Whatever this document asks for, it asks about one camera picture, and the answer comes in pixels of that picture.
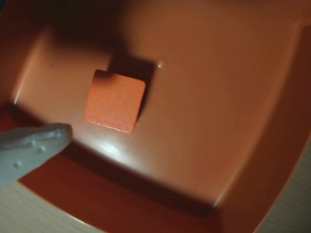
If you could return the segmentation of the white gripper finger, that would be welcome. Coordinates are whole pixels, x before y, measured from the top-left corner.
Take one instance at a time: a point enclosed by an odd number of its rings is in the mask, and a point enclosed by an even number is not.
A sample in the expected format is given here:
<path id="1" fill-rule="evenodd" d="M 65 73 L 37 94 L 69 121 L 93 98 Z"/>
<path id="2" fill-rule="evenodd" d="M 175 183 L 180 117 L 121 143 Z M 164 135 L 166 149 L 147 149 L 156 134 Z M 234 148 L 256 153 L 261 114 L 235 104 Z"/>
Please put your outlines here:
<path id="1" fill-rule="evenodd" d="M 18 181 L 62 152 L 73 129 L 64 123 L 21 127 L 0 133 L 0 188 Z"/>

